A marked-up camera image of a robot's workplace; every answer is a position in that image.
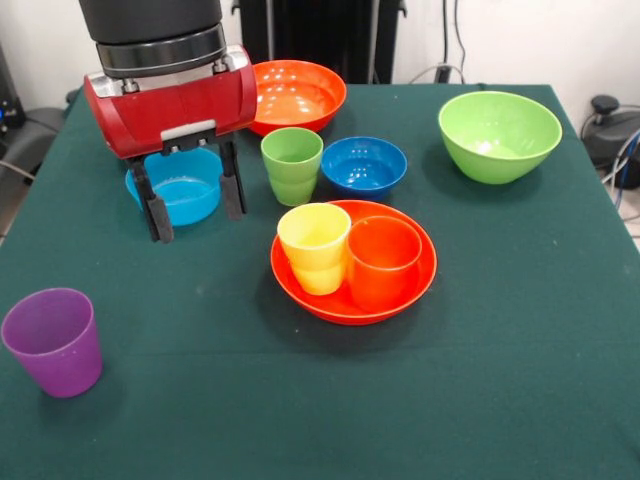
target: black robot arm cylinder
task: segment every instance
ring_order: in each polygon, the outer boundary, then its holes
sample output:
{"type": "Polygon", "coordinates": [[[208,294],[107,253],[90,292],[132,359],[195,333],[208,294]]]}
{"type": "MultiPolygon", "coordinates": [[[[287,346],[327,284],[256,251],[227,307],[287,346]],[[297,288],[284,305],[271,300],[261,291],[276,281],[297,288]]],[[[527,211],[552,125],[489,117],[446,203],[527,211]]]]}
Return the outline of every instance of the black robot arm cylinder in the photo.
{"type": "Polygon", "coordinates": [[[177,73],[212,63],[226,43],[219,0],[80,0],[105,73],[177,73]]]}
{"type": "Polygon", "coordinates": [[[219,0],[80,0],[96,43],[124,45],[182,37],[222,20],[219,0]]]}

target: orange plate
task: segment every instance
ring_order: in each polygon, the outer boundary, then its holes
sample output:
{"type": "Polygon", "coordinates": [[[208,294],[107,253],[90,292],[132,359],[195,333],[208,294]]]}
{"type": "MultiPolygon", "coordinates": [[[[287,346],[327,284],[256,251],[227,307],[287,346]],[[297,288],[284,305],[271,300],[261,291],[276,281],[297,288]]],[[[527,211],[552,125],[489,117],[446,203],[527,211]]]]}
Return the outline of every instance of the orange plate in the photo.
{"type": "Polygon", "coordinates": [[[349,287],[343,283],[342,286],[331,295],[315,296],[309,295],[296,280],[289,266],[284,250],[280,245],[280,239],[276,235],[271,247],[271,268],[273,274],[282,288],[298,302],[303,308],[324,320],[341,325],[369,325],[381,322],[393,315],[396,315],[413,305],[427,291],[436,275],[438,260],[433,242],[427,232],[413,219],[398,210],[375,202],[364,200],[337,200],[330,202],[344,208],[351,216],[353,223],[364,217],[375,215],[388,215],[399,218],[409,223],[422,240],[422,254],[418,260],[418,278],[415,288],[407,292],[404,298],[398,301],[398,305],[392,309],[368,313],[361,310],[353,303],[349,287]]]}
{"type": "Polygon", "coordinates": [[[274,60],[253,66],[258,84],[258,111],[249,127],[266,135],[282,127],[317,132],[327,126],[347,98],[338,74],[315,63],[274,60]]]}

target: orange cup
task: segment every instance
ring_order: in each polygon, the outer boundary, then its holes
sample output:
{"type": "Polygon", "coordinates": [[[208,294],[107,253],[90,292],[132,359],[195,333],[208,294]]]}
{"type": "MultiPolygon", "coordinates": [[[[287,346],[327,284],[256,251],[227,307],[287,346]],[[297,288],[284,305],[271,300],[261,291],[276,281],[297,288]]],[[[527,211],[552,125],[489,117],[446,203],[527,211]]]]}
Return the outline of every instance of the orange cup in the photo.
{"type": "Polygon", "coordinates": [[[395,308],[416,282],[422,253],[418,232],[397,218],[367,217],[351,227],[347,245],[353,301],[368,312],[395,308]]]}

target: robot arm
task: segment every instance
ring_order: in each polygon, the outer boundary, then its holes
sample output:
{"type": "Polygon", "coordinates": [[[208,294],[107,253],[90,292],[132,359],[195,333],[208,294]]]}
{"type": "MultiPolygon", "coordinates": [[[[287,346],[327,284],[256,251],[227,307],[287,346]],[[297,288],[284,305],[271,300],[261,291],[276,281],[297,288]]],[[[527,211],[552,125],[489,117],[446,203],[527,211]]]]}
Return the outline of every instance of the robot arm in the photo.
{"type": "Polygon", "coordinates": [[[229,216],[246,212],[235,130],[255,116],[253,67],[227,46],[217,0],[80,0],[103,72],[85,77],[85,94],[107,145],[129,164],[152,239],[173,230],[144,169],[165,155],[220,144],[220,179],[229,216]]]}

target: yellow cup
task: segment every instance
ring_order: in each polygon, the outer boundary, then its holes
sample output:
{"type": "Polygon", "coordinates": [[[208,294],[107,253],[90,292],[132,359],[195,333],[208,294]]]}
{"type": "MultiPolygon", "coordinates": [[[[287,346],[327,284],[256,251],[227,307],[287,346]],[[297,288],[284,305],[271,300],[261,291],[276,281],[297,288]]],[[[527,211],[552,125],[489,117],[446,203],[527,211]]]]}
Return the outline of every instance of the yellow cup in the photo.
{"type": "Polygon", "coordinates": [[[347,268],[351,217],[330,203],[296,207],[278,222],[278,237],[302,289],[311,295],[335,292],[347,268]]]}

